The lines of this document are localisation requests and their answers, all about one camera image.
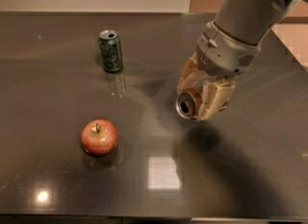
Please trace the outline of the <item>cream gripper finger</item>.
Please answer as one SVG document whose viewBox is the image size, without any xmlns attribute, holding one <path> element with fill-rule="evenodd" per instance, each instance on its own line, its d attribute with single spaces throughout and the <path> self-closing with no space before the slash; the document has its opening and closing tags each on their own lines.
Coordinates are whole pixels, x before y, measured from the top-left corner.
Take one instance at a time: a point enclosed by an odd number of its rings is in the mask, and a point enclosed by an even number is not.
<svg viewBox="0 0 308 224">
<path fill-rule="evenodd" d="M 207 76 L 208 73 L 201 67 L 197 54 L 194 53 L 186 61 L 181 77 L 177 84 L 176 92 L 181 94 L 190 88 L 202 90 L 204 80 Z"/>
<path fill-rule="evenodd" d="M 206 80 L 203 84 L 201 105 L 196 119 L 198 121 L 207 120 L 226 109 L 236 88 L 236 83 L 233 77 Z"/>
</svg>

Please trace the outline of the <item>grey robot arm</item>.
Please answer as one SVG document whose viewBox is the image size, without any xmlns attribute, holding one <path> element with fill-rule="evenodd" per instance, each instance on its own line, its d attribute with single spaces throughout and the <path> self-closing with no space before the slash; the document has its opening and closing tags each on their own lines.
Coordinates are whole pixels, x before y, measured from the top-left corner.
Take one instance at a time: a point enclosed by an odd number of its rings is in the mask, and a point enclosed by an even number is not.
<svg viewBox="0 0 308 224">
<path fill-rule="evenodd" d="M 237 77 L 261 52 L 272 26 L 298 1 L 224 0 L 215 18 L 205 25 L 177 84 L 179 115 L 202 121 L 226 109 Z"/>
</svg>

